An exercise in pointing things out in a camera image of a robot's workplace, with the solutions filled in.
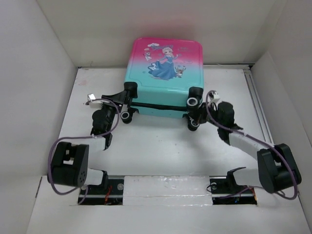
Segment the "pink teal kids suitcase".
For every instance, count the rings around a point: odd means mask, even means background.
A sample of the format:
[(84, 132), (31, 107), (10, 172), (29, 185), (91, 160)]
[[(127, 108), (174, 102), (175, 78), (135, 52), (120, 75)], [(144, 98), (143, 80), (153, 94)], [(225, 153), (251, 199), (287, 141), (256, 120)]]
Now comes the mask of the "pink teal kids suitcase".
[(188, 124), (187, 99), (196, 98), (199, 104), (202, 103), (202, 45), (183, 39), (136, 39), (127, 65), (124, 90), (136, 94), (124, 112), (132, 110), (133, 114), (185, 117)]

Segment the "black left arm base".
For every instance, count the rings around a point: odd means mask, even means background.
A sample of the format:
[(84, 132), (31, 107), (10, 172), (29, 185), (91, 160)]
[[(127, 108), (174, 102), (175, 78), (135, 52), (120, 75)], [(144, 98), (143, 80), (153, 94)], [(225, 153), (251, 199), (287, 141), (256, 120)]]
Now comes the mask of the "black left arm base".
[(108, 175), (104, 171), (100, 185), (88, 185), (80, 190), (78, 205), (123, 205), (124, 179), (123, 175)]

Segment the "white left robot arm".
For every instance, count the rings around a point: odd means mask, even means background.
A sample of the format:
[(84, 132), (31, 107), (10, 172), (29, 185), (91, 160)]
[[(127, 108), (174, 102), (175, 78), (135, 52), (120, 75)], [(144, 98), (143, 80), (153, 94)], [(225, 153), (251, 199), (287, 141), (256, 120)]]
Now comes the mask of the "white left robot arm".
[(136, 94), (124, 90), (115, 95), (95, 98), (88, 96), (86, 105), (94, 108), (92, 129), (88, 136), (67, 136), (57, 139), (48, 156), (48, 182), (56, 185), (81, 188), (91, 185), (97, 193), (107, 191), (109, 182), (105, 172), (89, 168), (89, 158), (108, 149), (112, 131), (120, 121), (129, 121), (133, 111), (123, 112), (123, 105), (130, 106)]

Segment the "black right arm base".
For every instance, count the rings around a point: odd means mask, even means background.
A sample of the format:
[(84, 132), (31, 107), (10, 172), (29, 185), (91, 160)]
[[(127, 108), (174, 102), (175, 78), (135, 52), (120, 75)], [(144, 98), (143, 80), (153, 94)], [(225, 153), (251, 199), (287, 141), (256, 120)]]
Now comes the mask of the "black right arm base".
[(234, 172), (245, 169), (238, 167), (229, 170), (224, 176), (211, 176), (206, 191), (212, 195), (213, 205), (257, 205), (253, 188), (247, 185), (238, 185)]

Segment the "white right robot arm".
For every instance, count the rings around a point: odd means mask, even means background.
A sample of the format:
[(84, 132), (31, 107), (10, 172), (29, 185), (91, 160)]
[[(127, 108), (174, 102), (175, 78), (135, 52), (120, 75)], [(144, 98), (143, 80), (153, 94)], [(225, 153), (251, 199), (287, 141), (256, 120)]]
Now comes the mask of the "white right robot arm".
[(293, 187), (291, 200), (298, 196), (302, 177), (287, 144), (272, 145), (244, 133), (234, 121), (234, 108), (228, 102), (199, 104), (194, 97), (187, 99), (188, 125), (196, 130), (203, 123), (217, 127), (218, 136), (226, 144), (236, 147), (257, 160), (258, 176), (262, 188), (286, 198), (282, 190)]

